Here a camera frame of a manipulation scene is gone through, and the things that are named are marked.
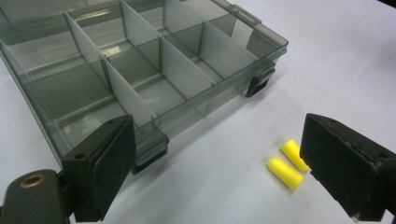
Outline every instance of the gray plastic divider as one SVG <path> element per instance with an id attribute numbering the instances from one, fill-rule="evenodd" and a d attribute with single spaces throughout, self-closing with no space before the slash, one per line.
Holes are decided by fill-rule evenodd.
<path id="1" fill-rule="evenodd" d="M 160 35 L 139 13 L 120 1 L 126 38 L 135 46 L 152 41 Z"/>
<path id="2" fill-rule="evenodd" d="M 143 102 L 139 94 L 132 88 L 132 86 L 125 80 L 125 78 L 111 65 L 105 61 L 106 69 L 110 77 L 110 82 L 119 103 L 128 114 L 134 116 L 134 122 L 137 125 L 143 125 L 155 118 L 155 114 Z"/>
<path id="3" fill-rule="evenodd" d="M 164 38 L 163 75 L 188 99 L 214 84 L 210 77 Z"/>
<path id="4" fill-rule="evenodd" d="M 163 1 L 163 27 L 171 33 L 192 27 L 203 20 L 178 0 Z"/>
<path id="5" fill-rule="evenodd" d="M 205 23 L 201 57 L 223 77 L 229 77 L 258 59 L 209 22 Z"/>
<path id="6" fill-rule="evenodd" d="M 104 67 L 101 63 L 102 54 L 99 49 L 93 44 L 91 39 L 85 34 L 82 28 L 70 17 L 69 13 L 64 13 L 66 17 L 66 21 L 69 25 L 70 31 L 74 37 L 76 45 L 78 47 L 79 52 L 87 61 L 87 63 L 91 64 L 91 68 L 95 71 L 95 73 L 102 79 L 103 83 L 111 90 L 111 86 L 108 83 L 108 77 Z"/>

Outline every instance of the white surface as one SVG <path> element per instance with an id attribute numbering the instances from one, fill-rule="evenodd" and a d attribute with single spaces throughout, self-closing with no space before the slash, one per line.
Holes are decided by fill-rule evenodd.
<path id="1" fill-rule="evenodd" d="M 174 138 L 155 165 L 129 175 L 104 223 L 354 223 L 312 175 L 290 192 L 266 161 L 286 160 L 278 148 L 300 142 L 308 112 L 396 150 L 396 9 L 375 0 L 231 2 L 285 36 L 289 52 L 264 92 L 236 97 Z M 13 179 L 59 167 L 0 69 L 3 201 Z"/>

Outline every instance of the transparent plastic box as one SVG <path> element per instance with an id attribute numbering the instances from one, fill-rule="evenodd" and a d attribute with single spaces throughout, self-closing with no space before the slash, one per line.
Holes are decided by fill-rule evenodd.
<path id="1" fill-rule="evenodd" d="M 223 0 L 0 3 L 1 52 L 61 159 L 132 114 L 136 163 L 237 94 L 265 86 L 288 41 Z"/>

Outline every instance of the black clamp jaw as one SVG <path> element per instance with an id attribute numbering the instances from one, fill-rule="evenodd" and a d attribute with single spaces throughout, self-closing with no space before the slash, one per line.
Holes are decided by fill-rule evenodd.
<path id="1" fill-rule="evenodd" d="M 350 217 L 380 221 L 385 209 L 396 216 L 393 152 L 334 119 L 308 114 L 300 156 Z"/>
<path id="2" fill-rule="evenodd" d="M 59 174 L 35 171 L 12 182 L 1 209 L 1 224 L 69 223 L 103 220 L 125 177 L 138 173 L 167 151 L 137 164 L 134 120 L 111 119 L 62 158 Z"/>

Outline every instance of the earplug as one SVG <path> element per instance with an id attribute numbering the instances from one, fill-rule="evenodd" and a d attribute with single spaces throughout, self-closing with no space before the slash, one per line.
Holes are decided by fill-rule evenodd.
<path id="1" fill-rule="evenodd" d="M 285 143 L 280 150 L 289 158 L 289 160 L 301 171 L 308 171 L 309 166 L 305 164 L 303 159 L 300 158 L 300 147 L 291 139 Z"/>
<path id="2" fill-rule="evenodd" d="M 267 165 L 268 169 L 292 190 L 295 190 L 304 179 L 300 173 L 279 158 L 270 159 Z"/>

